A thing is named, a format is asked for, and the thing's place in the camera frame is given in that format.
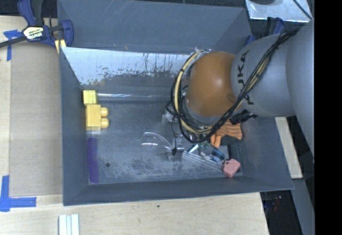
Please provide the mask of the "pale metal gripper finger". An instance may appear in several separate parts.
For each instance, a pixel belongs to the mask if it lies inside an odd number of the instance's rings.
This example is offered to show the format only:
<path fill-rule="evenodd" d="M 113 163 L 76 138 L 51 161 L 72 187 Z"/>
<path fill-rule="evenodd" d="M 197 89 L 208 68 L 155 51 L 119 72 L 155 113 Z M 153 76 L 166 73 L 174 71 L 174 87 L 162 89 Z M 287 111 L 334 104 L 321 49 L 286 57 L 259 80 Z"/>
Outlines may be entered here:
<path fill-rule="evenodd" d="M 156 134 L 154 132 L 143 133 L 142 143 L 158 143 L 158 144 L 168 145 L 170 148 L 172 148 L 171 144 L 165 137 L 163 137 L 160 134 Z"/>
<path fill-rule="evenodd" d="M 142 143 L 142 148 L 153 154 L 171 154 L 172 149 L 168 145 L 158 143 Z"/>

